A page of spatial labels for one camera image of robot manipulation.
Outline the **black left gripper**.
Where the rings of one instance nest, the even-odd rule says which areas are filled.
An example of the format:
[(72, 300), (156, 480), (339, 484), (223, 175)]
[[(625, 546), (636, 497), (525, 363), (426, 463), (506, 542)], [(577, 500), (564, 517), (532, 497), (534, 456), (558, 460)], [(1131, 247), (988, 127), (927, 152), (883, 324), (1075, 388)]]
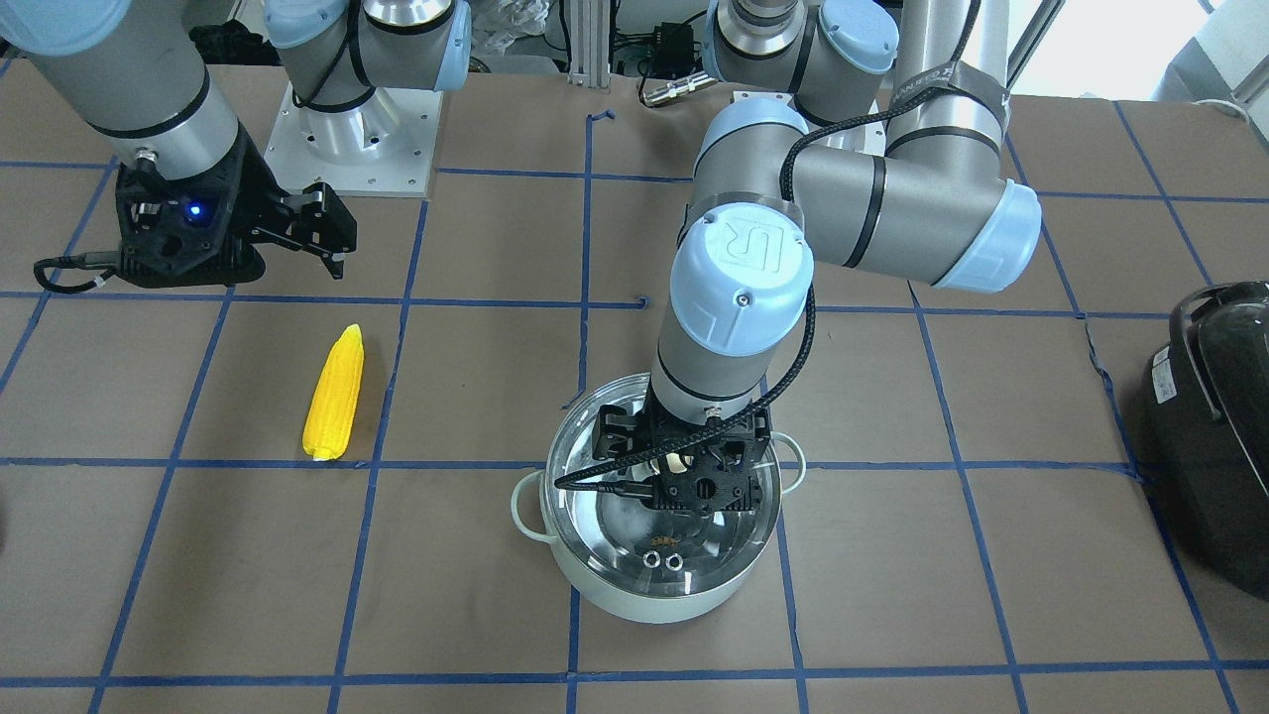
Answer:
[[(607, 462), (636, 451), (657, 450), (702, 427), (673, 416), (654, 397), (634, 413), (605, 405), (599, 407), (593, 427), (593, 458)], [(697, 515), (755, 511), (764, 498), (764, 487), (758, 483), (758, 462), (765, 457), (770, 438), (769, 411), (761, 408), (707, 441), (654, 458), (646, 464), (648, 476), (617, 479), (602, 491), (638, 498), (645, 507), (659, 511)]]

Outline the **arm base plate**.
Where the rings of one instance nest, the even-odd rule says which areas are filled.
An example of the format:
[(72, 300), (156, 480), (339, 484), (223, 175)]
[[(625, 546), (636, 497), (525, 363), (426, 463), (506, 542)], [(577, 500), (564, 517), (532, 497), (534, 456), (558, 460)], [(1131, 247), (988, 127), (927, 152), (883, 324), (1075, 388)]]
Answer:
[[(731, 103), (749, 101), (756, 98), (780, 101), (796, 108), (794, 94), (760, 91), (753, 89), (735, 90)], [(839, 131), (838, 134), (829, 134), (817, 140), (817, 145), (826, 146), (826, 148), (857, 151), (857, 153), (869, 153), (874, 157), (884, 157), (884, 142), (887, 142), (887, 134), (884, 134), (883, 122), (871, 122), (869, 126), (849, 128), (849, 131)]]
[(444, 93), (379, 88), (341, 113), (302, 109), (283, 93), (260, 153), (288, 191), (326, 183), (340, 197), (426, 197)]

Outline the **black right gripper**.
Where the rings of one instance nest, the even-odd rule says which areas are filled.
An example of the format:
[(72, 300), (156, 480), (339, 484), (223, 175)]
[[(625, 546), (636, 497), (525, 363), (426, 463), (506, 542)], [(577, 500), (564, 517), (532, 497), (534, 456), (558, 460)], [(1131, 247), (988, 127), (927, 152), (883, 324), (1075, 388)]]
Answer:
[(266, 263), (255, 243), (303, 250), (344, 279), (355, 217), (327, 183), (282, 190), (244, 127), (226, 157), (194, 178), (162, 178), (156, 159), (140, 148), (115, 181), (123, 282), (145, 289), (256, 282)]

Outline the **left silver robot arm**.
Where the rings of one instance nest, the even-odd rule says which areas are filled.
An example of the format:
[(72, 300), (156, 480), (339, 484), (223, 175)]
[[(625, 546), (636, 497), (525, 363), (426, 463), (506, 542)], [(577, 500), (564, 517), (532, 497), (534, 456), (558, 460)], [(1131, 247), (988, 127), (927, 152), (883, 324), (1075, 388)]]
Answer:
[(1000, 174), (1006, 1), (714, 1), (706, 71), (770, 96), (712, 120), (637, 412), (602, 407), (560, 491), (751, 511), (769, 406), (813, 342), (813, 268), (992, 294), (1033, 256), (1037, 194)]

